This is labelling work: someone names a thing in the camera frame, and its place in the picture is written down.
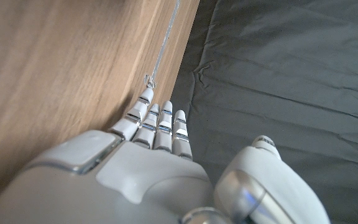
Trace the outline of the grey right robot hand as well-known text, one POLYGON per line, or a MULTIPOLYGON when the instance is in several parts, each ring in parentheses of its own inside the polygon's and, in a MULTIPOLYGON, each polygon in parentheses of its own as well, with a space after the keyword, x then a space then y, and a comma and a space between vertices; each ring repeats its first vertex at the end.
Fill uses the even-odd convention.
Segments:
POLYGON ((213 184, 193 160, 185 113, 146 88, 109 131, 28 163, 0 194, 0 223, 328 223, 312 188, 267 136, 213 184))

